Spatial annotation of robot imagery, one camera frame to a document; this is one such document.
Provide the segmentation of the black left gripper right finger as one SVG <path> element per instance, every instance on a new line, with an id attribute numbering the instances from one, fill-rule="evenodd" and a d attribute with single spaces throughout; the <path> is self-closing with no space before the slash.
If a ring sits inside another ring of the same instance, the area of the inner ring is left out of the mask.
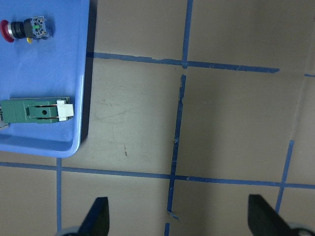
<path id="1" fill-rule="evenodd" d="M 296 235 L 261 195 L 248 197 L 248 227 L 254 236 Z"/>

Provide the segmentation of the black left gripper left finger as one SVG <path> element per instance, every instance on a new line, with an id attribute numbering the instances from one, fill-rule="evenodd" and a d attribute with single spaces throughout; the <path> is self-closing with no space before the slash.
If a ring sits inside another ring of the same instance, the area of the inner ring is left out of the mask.
<path id="1" fill-rule="evenodd" d="M 107 236 L 110 228 L 109 203 L 107 197 L 95 199 L 81 224 L 78 236 Z"/>

